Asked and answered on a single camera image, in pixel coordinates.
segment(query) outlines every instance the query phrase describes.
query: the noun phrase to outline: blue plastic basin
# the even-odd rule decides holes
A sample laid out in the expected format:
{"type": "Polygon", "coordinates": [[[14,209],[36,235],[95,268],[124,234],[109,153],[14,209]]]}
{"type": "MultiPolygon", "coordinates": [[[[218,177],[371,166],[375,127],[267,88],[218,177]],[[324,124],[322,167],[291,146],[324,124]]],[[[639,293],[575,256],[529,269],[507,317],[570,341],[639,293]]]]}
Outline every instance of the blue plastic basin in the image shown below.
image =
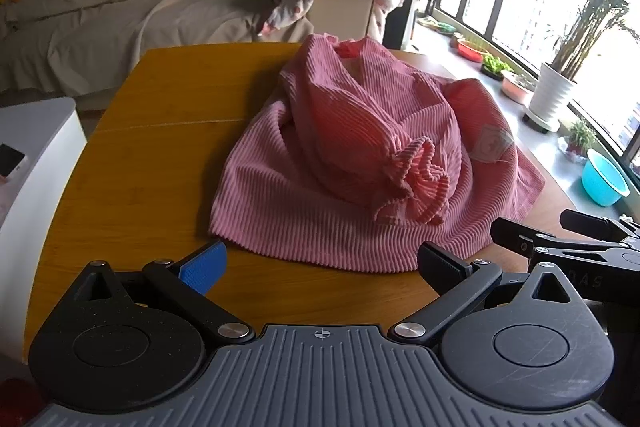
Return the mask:
{"type": "Polygon", "coordinates": [[[582,186],[600,206],[609,206],[629,195],[629,187],[618,168],[599,152],[589,149],[589,161],[582,171],[582,186]]]}

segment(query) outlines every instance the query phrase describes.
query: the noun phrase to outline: black clamp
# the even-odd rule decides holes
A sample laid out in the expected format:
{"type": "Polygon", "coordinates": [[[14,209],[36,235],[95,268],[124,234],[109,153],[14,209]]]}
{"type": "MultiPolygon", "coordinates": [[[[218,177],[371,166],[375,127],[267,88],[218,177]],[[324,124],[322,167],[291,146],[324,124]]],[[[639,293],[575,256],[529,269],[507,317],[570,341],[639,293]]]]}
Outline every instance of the black clamp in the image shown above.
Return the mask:
{"type": "Polygon", "coordinates": [[[598,396],[613,350],[558,266],[503,273],[425,243],[418,270],[440,297],[393,325],[388,338],[436,347],[463,387],[505,407],[558,409],[598,396]]]}
{"type": "Polygon", "coordinates": [[[252,340],[249,324],[201,293],[217,279],[205,282],[194,266],[196,290],[179,277],[209,252],[219,259],[218,245],[179,263],[152,261],[138,272],[114,273],[106,261],[87,264],[31,344],[31,374],[50,399],[87,411],[143,407],[190,381],[217,347],[252,340]]]}
{"type": "Polygon", "coordinates": [[[499,217],[491,226],[494,243],[539,263],[560,267],[585,299],[640,307],[640,227],[565,210],[560,224],[596,241],[562,239],[499,217]]]}

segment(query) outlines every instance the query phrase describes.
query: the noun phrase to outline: smartphone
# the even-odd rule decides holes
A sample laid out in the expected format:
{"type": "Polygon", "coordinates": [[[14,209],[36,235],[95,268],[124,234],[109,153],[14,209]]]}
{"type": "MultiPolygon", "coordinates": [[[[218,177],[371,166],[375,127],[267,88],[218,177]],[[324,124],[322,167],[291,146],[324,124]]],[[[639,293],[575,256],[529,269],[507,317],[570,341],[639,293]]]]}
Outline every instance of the smartphone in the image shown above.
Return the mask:
{"type": "Polygon", "coordinates": [[[14,177],[26,165],[26,159],[24,153],[5,143],[0,144],[0,182],[7,182],[14,177]]]}

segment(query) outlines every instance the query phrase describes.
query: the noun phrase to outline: white flower pot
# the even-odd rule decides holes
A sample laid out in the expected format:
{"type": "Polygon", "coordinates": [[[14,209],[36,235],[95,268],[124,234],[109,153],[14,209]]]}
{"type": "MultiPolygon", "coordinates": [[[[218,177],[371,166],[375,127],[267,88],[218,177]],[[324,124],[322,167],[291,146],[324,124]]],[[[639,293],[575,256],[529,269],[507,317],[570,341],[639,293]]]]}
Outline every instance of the white flower pot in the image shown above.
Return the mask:
{"type": "Polygon", "coordinates": [[[574,82],[542,64],[538,85],[526,109],[527,116],[540,127],[556,132],[560,127],[558,114],[571,100],[574,87],[574,82]]]}

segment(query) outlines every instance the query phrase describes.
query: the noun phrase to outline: fabric label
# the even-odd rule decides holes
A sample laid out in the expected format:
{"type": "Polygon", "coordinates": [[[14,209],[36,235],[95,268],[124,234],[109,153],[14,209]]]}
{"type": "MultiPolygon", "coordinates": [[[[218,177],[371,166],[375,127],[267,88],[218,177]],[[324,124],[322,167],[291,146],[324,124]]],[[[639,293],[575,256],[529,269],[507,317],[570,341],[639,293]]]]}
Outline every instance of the fabric label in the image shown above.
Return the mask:
{"type": "Polygon", "coordinates": [[[482,163],[496,163],[513,144],[510,133],[499,127],[485,125],[469,158],[482,163]]]}

